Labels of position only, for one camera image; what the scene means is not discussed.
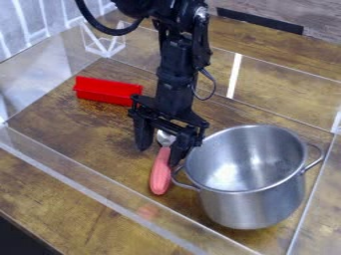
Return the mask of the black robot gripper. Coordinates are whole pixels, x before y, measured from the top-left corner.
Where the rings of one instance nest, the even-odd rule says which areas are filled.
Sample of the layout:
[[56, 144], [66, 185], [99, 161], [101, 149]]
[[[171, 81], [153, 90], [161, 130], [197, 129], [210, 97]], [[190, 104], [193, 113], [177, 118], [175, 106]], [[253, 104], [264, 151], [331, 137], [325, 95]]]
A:
[[[202, 145], [207, 121], [193, 111], [197, 98], [198, 71], [177, 74], [158, 68], [157, 94], [131, 95], [133, 107], [129, 116], [134, 120], [135, 143], [139, 151], [150, 148], [154, 142], [155, 128], [177, 133], [170, 146], [170, 166], [177, 166], [195, 146]], [[173, 123], [178, 121], [187, 126]]]

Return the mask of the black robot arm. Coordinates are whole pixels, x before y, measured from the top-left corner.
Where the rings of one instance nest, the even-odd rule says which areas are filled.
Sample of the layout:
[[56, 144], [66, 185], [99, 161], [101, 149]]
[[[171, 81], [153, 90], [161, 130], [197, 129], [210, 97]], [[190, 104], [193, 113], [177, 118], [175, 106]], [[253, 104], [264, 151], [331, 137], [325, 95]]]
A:
[[169, 164], [175, 166], [190, 149], [202, 144], [209, 122], [191, 109], [197, 77], [206, 73], [211, 50], [205, 0], [114, 0], [135, 19], [150, 17], [159, 31], [161, 65], [153, 97], [134, 95], [129, 111], [138, 149], [147, 149], [157, 129], [175, 136]]

